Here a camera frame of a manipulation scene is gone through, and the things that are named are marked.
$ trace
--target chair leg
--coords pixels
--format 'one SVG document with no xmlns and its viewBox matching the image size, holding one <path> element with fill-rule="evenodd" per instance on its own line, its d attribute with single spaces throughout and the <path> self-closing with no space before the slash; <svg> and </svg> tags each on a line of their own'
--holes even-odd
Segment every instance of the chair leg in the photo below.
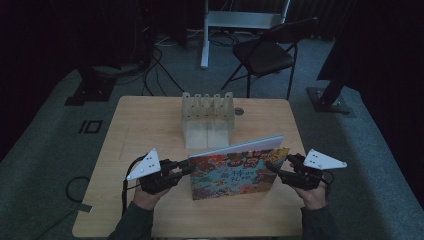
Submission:
<svg viewBox="0 0 424 240">
<path fill-rule="evenodd" d="M 289 97 L 290 97 L 291 85 L 293 82 L 293 75 L 294 75 L 294 66 L 295 65 L 292 66 L 292 69 L 290 71 L 290 80 L 289 80 L 289 87 L 287 88 L 286 100 L 289 100 Z"/>
<path fill-rule="evenodd" d="M 224 88 L 227 86 L 228 83 L 235 80 L 235 79 L 233 79 L 233 77 L 238 73 L 238 71 L 240 70 L 240 68 L 242 66 L 243 66 L 243 64 L 240 63 L 240 65 L 237 67 L 237 69 L 233 72 L 233 74 L 231 74 L 231 76 L 228 78 L 228 80 L 225 82 L 225 84 L 221 87 L 221 90 L 224 90 Z"/>
<path fill-rule="evenodd" d="M 250 98 L 250 73 L 247 74 L 247 95 L 246 98 Z"/>
</svg>

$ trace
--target dark curtain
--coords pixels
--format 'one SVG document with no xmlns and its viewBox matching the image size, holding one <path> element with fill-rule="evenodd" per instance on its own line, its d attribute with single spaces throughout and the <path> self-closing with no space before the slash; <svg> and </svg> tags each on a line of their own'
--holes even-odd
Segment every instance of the dark curtain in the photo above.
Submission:
<svg viewBox="0 0 424 240">
<path fill-rule="evenodd" d="M 423 12 L 421 1 L 358 0 L 318 76 L 331 80 L 327 89 L 340 85 L 360 92 L 421 206 L 424 206 Z"/>
</svg>

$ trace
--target open book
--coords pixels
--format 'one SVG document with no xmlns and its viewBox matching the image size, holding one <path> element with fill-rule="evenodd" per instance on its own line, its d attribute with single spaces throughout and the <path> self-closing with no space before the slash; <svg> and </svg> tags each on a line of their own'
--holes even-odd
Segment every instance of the open book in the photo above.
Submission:
<svg viewBox="0 0 424 240">
<path fill-rule="evenodd" d="M 237 145 L 251 151 L 236 151 L 241 148 L 229 146 L 189 156 L 190 165 L 196 166 L 190 174 L 193 200 L 268 191 L 277 174 L 269 171 L 265 163 L 281 166 L 289 152 L 289 148 L 280 148 L 281 141 L 280 135 L 274 148 L 258 149 L 258 143 L 264 143 L 264 139 L 259 139 Z"/>
</svg>

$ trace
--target cable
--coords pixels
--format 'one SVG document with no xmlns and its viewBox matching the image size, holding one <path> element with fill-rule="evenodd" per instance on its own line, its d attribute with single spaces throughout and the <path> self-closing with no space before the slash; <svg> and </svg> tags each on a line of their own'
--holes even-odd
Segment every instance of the cable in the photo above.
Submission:
<svg viewBox="0 0 424 240">
<path fill-rule="evenodd" d="M 71 200 L 72 202 L 75 203 L 81 203 L 82 199 L 75 199 L 73 198 L 70 194 L 69 194 L 69 187 L 71 186 L 71 184 L 75 181 L 75 180 L 79 180 L 79 179 L 85 179 L 88 182 L 90 181 L 90 178 L 85 177 L 85 176 L 78 176 L 78 177 L 74 177 L 71 180 L 68 181 L 68 183 L 66 184 L 65 187 L 65 193 L 66 193 L 66 197 L 68 197 L 69 200 Z M 70 208 L 70 211 L 68 213 L 66 213 L 66 215 L 64 215 L 63 217 L 59 218 L 58 220 L 56 220 L 51 226 L 49 226 L 46 230 L 44 230 L 43 232 L 41 232 L 41 234 L 38 235 L 38 237 L 34 238 L 35 240 L 41 239 L 46 233 L 48 233 L 50 230 L 52 230 L 54 227 L 56 227 L 57 225 L 59 225 L 60 223 L 62 223 L 65 219 L 67 219 L 69 216 L 71 216 L 72 213 L 76 213 L 78 212 L 77 210 L 74 210 L 73 208 Z"/>
<path fill-rule="evenodd" d="M 144 89 L 147 89 L 147 91 L 150 93 L 151 96 L 154 96 L 153 92 L 150 90 L 149 86 L 147 85 L 147 77 L 150 73 L 150 71 L 156 67 L 156 65 L 159 65 L 163 71 L 165 71 L 165 73 L 168 75 L 168 77 L 171 79 L 171 81 L 175 84 L 175 86 L 177 86 L 182 92 L 185 92 L 184 89 L 181 88 L 181 86 L 175 81 L 175 79 L 172 77 L 172 75 L 168 72 L 168 70 L 166 70 L 166 68 L 160 63 L 160 60 L 162 59 L 163 53 L 160 49 L 158 49 L 156 46 L 154 47 L 154 49 L 160 54 L 158 58 L 156 58 L 155 56 L 152 56 L 153 60 L 155 60 L 154 64 L 151 65 L 148 70 L 144 73 L 144 77 L 143 77 L 143 89 L 141 90 L 141 95 L 143 95 Z M 157 72 L 157 69 L 155 68 L 155 72 L 156 72 L 156 81 L 159 84 L 159 88 L 161 89 L 162 93 L 166 96 L 165 91 L 163 90 L 162 86 L 159 83 L 159 74 Z"/>
<path fill-rule="evenodd" d="M 137 158 L 136 160 L 134 160 L 130 166 L 128 167 L 127 170 L 127 175 L 125 175 L 124 181 L 122 181 L 122 193 L 121 193 L 121 199 L 122 199 L 122 214 L 121 216 L 124 216 L 125 211 L 127 210 L 127 190 L 135 188 L 128 188 L 128 180 L 127 180 L 127 176 L 130 175 L 131 170 L 133 169 L 134 165 L 140 161 L 142 161 L 145 157 L 147 156 L 147 154 L 145 154 L 142 157 Z"/>
</svg>

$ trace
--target chair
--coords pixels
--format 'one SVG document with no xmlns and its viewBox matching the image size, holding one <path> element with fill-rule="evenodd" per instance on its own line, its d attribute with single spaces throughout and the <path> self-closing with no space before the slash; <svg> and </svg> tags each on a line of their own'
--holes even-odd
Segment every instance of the chair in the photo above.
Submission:
<svg viewBox="0 0 424 240">
<path fill-rule="evenodd" d="M 246 97 L 249 98 L 250 79 L 252 75 L 260 78 L 270 73 L 275 73 L 291 67 L 286 96 L 288 100 L 290 97 L 294 68 L 296 66 L 297 43 L 304 38 L 310 37 L 317 24 L 318 18 L 279 24 L 266 30 L 258 39 L 234 45 L 233 54 L 240 61 L 240 65 L 221 87 L 221 90 L 224 90 L 228 83 L 247 77 Z M 284 49 L 279 43 L 290 45 L 287 49 Z M 292 49 L 294 50 L 293 55 L 289 53 Z M 243 66 L 247 70 L 247 75 L 234 78 Z"/>
</svg>

